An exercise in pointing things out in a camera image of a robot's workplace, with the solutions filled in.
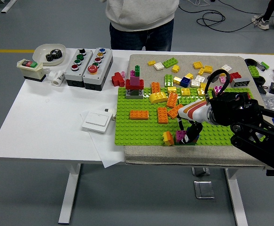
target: table leg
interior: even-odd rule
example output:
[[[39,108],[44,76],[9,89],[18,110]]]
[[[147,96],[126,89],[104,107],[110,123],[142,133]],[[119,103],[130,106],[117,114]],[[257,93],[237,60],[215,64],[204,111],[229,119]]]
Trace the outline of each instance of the table leg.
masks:
[[[248,226],[236,178],[237,169],[225,169],[237,226]]]
[[[69,170],[69,178],[68,183],[65,191],[65,196],[63,198],[63,205],[60,214],[60,218],[58,223],[61,225],[68,225],[70,222],[76,186],[79,177],[80,171],[80,163],[79,164],[67,164],[66,167]]]

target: person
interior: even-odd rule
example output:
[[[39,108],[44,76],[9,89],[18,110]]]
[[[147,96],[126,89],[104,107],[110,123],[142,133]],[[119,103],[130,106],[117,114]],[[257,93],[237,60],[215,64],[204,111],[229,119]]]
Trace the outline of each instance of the person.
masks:
[[[254,16],[251,21],[262,30],[269,29],[269,19],[274,12],[274,0],[270,0],[266,9],[265,14]]]
[[[179,0],[99,0],[107,2],[112,49],[171,51]]]

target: gray felt mat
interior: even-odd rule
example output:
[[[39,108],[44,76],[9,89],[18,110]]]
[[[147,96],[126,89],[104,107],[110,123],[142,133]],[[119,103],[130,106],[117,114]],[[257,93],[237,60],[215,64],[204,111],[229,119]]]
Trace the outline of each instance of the gray felt mat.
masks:
[[[155,60],[164,62],[170,58],[178,60],[180,70],[178,73],[171,72],[172,67],[157,71],[153,66],[148,66],[147,62]],[[193,68],[193,62],[200,61],[202,64],[210,65],[213,71],[224,65],[232,69],[229,73],[238,72],[242,77],[249,77],[252,95],[263,105],[263,100],[255,86],[253,78],[249,72],[244,59],[234,56],[184,56],[184,55],[131,55],[128,72],[134,70],[135,65],[140,66],[140,77],[144,79],[144,87],[151,87],[151,82],[159,82],[164,86],[164,76],[172,74],[179,78],[187,73],[192,73],[195,77],[198,69]],[[212,83],[210,87],[221,85],[219,81]],[[220,167],[263,167],[264,163],[251,157],[247,153],[234,146],[125,146],[125,162],[129,164],[182,164],[198,166],[220,166]]]

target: jeans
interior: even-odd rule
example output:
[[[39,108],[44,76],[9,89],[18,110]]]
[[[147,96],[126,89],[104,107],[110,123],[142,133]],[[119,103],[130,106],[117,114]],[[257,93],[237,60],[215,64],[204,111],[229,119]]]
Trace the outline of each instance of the jeans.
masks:
[[[122,32],[110,24],[112,49],[171,51],[174,19],[162,26],[145,31]]]

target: green baseplate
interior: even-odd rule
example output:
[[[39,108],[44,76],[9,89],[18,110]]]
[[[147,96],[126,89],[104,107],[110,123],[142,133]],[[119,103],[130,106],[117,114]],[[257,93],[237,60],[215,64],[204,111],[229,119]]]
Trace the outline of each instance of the green baseplate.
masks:
[[[177,88],[179,100],[177,104],[187,105],[198,99],[204,100],[204,97],[197,95],[197,88],[189,88],[191,96],[181,97],[180,89]],[[165,92],[168,96],[167,88],[161,88],[161,92]],[[226,92],[248,92],[252,97],[249,88],[227,88]],[[163,133],[170,131],[173,139],[175,132],[180,130],[177,118],[168,117],[168,124],[157,123],[157,108],[166,107],[167,102],[151,104],[149,96],[151,88],[144,88],[144,99],[126,99],[125,88],[118,89],[117,117],[116,117],[116,145],[165,145],[163,141]],[[130,120],[129,113],[131,110],[147,110],[149,111],[148,120]],[[185,130],[191,126],[187,120],[183,120]],[[206,122],[203,123],[203,130],[200,133],[196,145],[231,145],[230,138],[233,135],[230,127],[213,126]]]

